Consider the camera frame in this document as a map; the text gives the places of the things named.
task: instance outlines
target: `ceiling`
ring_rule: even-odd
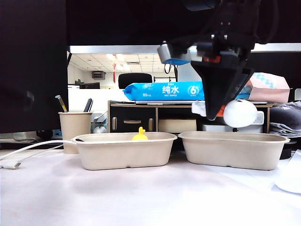
[[[69,64],[82,71],[113,72],[113,63],[117,64],[116,72],[164,72],[158,54],[72,54]]]

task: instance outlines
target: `drawer handle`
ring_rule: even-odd
[[[112,118],[112,130],[113,131],[117,130],[117,118],[116,117]]]
[[[126,123],[126,124],[140,124],[141,120],[124,120],[123,123]]]
[[[154,119],[149,119],[149,132],[154,131]]]

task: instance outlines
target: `pen holder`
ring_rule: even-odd
[[[92,112],[59,112],[63,140],[90,133]],[[64,153],[78,154],[77,147],[64,144]]]

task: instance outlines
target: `tissue box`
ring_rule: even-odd
[[[284,77],[268,73],[254,73],[246,86],[252,89],[249,100],[253,101],[286,103],[290,94]]]

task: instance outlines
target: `black chair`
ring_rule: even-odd
[[[125,89],[134,82],[149,83],[152,82],[152,76],[146,73],[125,73],[118,76],[119,89]]]

